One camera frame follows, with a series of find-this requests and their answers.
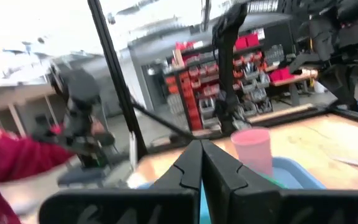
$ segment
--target person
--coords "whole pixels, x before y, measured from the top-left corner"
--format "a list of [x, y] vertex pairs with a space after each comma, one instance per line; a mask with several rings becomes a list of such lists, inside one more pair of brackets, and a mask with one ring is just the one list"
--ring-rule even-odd
[[[94, 121], [92, 133], [104, 132], [99, 121]], [[61, 146], [19, 138], [0, 128], [0, 183], [18, 180], [46, 172], [64, 164], [74, 156]], [[0, 193], [0, 224], [20, 224], [8, 202]]]

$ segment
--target pink cup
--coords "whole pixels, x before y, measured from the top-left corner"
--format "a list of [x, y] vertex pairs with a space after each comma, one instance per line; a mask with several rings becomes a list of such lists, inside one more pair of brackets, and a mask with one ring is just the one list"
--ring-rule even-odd
[[270, 133], [267, 128], [251, 128], [231, 135], [239, 161], [253, 171], [273, 177]]

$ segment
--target wooden table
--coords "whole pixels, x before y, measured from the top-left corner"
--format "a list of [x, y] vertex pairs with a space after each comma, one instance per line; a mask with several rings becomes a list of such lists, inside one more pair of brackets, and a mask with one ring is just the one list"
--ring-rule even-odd
[[306, 86], [306, 81], [309, 80], [310, 78], [316, 78], [317, 73], [315, 72], [303, 72], [301, 75], [295, 75], [293, 78], [289, 78], [286, 80], [280, 80], [277, 82], [272, 82], [270, 83], [271, 86], [284, 86], [284, 85], [288, 85], [288, 91], [290, 92], [290, 96], [291, 96], [291, 105], [292, 106], [299, 106], [300, 105], [300, 98], [299, 98], [299, 93], [298, 93], [298, 89], [296, 87], [296, 83], [298, 82], [304, 82], [304, 88], [305, 91], [307, 90], [307, 86]]
[[[300, 110], [292, 108], [289, 113]], [[271, 129], [273, 156], [297, 161], [328, 189], [358, 189], [358, 167], [335, 161], [331, 157], [358, 159], [358, 123], [333, 114], [284, 124]], [[237, 158], [229, 138], [214, 141], [216, 145]], [[141, 160], [128, 184], [135, 187], [152, 182], [163, 175], [183, 148], [149, 156]]]

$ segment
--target white wall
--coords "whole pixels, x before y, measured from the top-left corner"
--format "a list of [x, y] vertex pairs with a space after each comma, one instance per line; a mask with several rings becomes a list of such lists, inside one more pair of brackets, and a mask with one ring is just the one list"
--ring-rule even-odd
[[44, 97], [27, 101], [23, 105], [16, 105], [16, 110], [27, 134], [32, 133], [38, 126], [35, 121], [36, 116], [44, 114], [47, 119], [52, 118], [52, 114]]
[[135, 100], [140, 103], [142, 106], [146, 107], [145, 97], [142, 94], [142, 89], [140, 88], [139, 80], [136, 75], [134, 64], [131, 59], [120, 61], [120, 66], [122, 70], [122, 75], [124, 76], [125, 82], [128, 86], [128, 89], [131, 95]]
[[19, 128], [17, 128], [13, 115], [9, 108], [0, 110], [0, 122], [2, 128], [4, 128], [5, 130], [12, 131], [17, 135], [20, 135]]

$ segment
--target black metal frame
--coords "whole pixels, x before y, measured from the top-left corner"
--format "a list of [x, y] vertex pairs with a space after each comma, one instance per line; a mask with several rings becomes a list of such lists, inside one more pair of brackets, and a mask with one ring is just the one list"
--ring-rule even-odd
[[[162, 125], [165, 125], [172, 130], [175, 130], [175, 126], [165, 122], [164, 120], [153, 116], [153, 114], [148, 113], [143, 107], [139, 107], [137, 104], [134, 104], [131, 100], [131, 94], [129, 93], [129, 90], [126, 87], [126, 83], [124, 80], [124, 77], [122, 76], [122, 70], [116, 55], [116, 52], [114, 50], [113, 43], [111, 41], [111, 36], [108, 32], [108, 28], [106, 25], [106, 21], [104, 20], [104, 16], [102, 13], [101, 5], [99, 0], [88, 0], [89, 8], [92, 12], [92, 17], [96, 26], [96, 30], [98, 31], [99, 39], [101, 41], [101, 45], [103, 47], [103, 52], [106, 57], [106, 62], [111, 74], [111, 78], [113, 80], [114, 86], [116, 87], [117, 96], [120, 101], [120, 104], [122, 106], [122, 112], [124, 114], [128, 130], [130, 132], [133, 132], [137, 138], [137, 158], [140, 160], [142, 157], [146, 156], [147, 154], [158, 154], [160, 152], [169, 151], [172, 149], [176, 149], [178, 147], [185, 147], [187, 146], [191, 140], [193, 140], [195, 137], [190, 134], [184, 134], [183, 139], [181, 141], [177, 141], [174, 144], [166, 144], [163, 146], [157, 146], [157, 147], [150, 147], [146, 148], [145, 142], [142, 137], [142, 133], [140, 131], [139, 123], [136, 118], [134, 108], [137, 108], [141, 112], [145, 113], [146, 115], [150, 116], [152, 119], [157, 120]], [[334, 113], [339, 116], [343, 116], [347, 119], [352, 119], [354, 121], [358, 122], [358, 113], [342, 110], [338, 108], [332, 108], [331, 106], [315, 106], [312, 108], [309, 108], [308, 110], [292, 113], [292, 114], [286, 114], [279, 117], [274, 117], [271, 119], [266, 119], [263, 121], [258, 121], [251, 123], [253, 126], [264, 126], [264, 127], [273, 127], [285, 123], [291, 123], [295, 121], [299, 121], [301, 119], [311, 118], [314, 116], [324, 115], [328, 113]], [[182, 130], [178, 129], [176, 130], [178, 133], [183, 132]], [[230, 136], [232, 133], [213, 133], [213, 134], [207, 134], [204, 136], [199, 136], [196, 139], [221, 139], [226, 138]], [[111, 162], [118, 163], [124, 160], [128, 160], [129, 152], [124, 152], [122, 154], [116, 154], [111, 159]]]

